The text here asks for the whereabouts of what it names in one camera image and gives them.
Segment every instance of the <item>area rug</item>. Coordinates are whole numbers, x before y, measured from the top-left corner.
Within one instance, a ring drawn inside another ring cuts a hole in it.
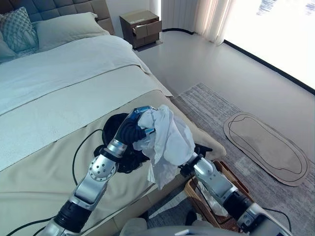
[[[252,114],[238,112],[223,125],[227,138],[257,165],[281,183],[305,181],[310,161],[293,141]]]
[[[261,206],[280,210],[288,215],[295,236],[315,235],[315,166],[310,162],[309,173],[297,187],[287,186],[265,172],[228,140],[223,124],[241,112],[204,84],[197,84],[172,99],[172,102],[198,127],[208,132],[226,149],[222,160],[249,189]],[[283,225],[288,222],[281,214],[270,212]]]

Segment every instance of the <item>silver robot arm segment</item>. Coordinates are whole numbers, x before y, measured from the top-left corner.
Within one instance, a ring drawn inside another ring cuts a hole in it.
[[[258,204],[242,194],[214,163],[194,153],[192,160],[196,178],[203,183],[209,193],[237,221],[238,226],[251,236],[292,236],[275,218]]]
[[[119,127],[114,139],[91,161],[88,172],[76,186],[57,216],[40,236],[78,236],[92,211],[104,195],[109,179],[116,173],[127,145],[143,139],[152,129],[141,129],[137,121],[150,106],[134,109]]]

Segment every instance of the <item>white wall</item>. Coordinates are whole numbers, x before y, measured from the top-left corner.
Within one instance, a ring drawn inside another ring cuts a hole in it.
[[[106,0],[115,35],[123,37],[119,16],[136,10],[149,10],[150,0]]]
[[[161,0],[150,0],[150,11],[161,17]]]

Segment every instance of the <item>black cable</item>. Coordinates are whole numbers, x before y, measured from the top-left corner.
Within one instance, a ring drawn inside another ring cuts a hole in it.
[[[21,229],[23,229],[23,228],[25,228],[25,227],[28,227],[28,226],[30,226],[30,225],[34,225],[34,224],[38,224],[38,223],[43,223],[43,222],[46,222],[46,221],[50,221],[52,218],[54,218],[54,216],[53,216],[53,217],[50,217],[50,218],[47,218],[47,219],[44,219],[44,220],[37,220],[37,221],[29,222],[29,223],[27,223],[27,224],[24,224],[24,225],[22,225],[22,226],[16,228],[15,230],[11,231],[11,232],[8,233],[6,236],[11,236],[11,235],[13,235],[14,233],[18,232],[19,230],[21,230]]]
[[[83,145],[83,143],[84,143],[92,134],[94,134],[94,133],[97,132],[97,131],[102,131],[102,132],[103,132],[102,129],[96,129],[96,130],[94,130],[91,134],[89,134],[89,135],[82,141],[82,143],[79,145],[79,147],[78,147],[77,150],[75,151],[75,154],[74,154],[73,160],[72,160],[72,177],[73,177],[73,181],[74,181],[75,185],[78,185],[77,179],[76,179],[75,174],[74,174],[75,158],[76,158],[76,156],[77,156],[77,154],[78,154],[78,151],[80,150],[81,146]]]
[[[202,195],[203,199],[206,201],[206,203],[207,203],[208,207],[210,208],[210,210],[213,212],[213,210],[212,210],[211,206],[209,205],[209,203],[208,203],[208,201],[207,201],[205,195],[203,195],[203,193],[202,193],[201,189],[199,188],[199,186],[193,181],[192,176],[190,176],[190,179],[191,179],[191,181],[193,182],[193,184],[195,185],[195,187],[199,190],[200,194]],[[226,222],[228,222],[229,220],[232,219],[232,217],[229,217],[229,218],[227,218],[226,220],[224,220],[223,222],[219,223],[219,220],[218,220],[218,218],[216,217],[215,214],[213,214],[213,217],[215,218],[215,220],[217,221],[217,223],[218,223],[219,225],[224,225]]]
[[[274,211],[274,212],[283,214],[283,215],[287,218],[287,221],[288,221],[288,223],[289,223],[289,230],[290,230],[290,232],[291,232],[291,230],[292,230],[292,228],[291,228],[291,221],[290,221],[289,217],[287,216],[287,214],[285,214],[284,212],[279,211],[279,210],[273,210],[273,209],[268,209],[268,208],[263,208],[263,209],[264,209],[264,210]]]
[[[41,231],[43,231],[43,229],[44,229],[44,228],[45,228],[45,227],[43,227],[43,228],[41,228],[41,229],[37,230],[37,231],[36,231],[36,233],[35,233],[35,234],[33,234],[33,236],[38,235]]]

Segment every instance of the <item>white pillow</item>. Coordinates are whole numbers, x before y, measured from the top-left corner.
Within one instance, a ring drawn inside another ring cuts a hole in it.
[[[96,17],[96,14],[87,12],[35,22],[33,25],[39,41],[38,51],[47,51],[81,38],[109,34],[96,23]]]
[[[8,45],[4,42],[2,33],[0,31],[0,63],[13,60],[17,57]]]

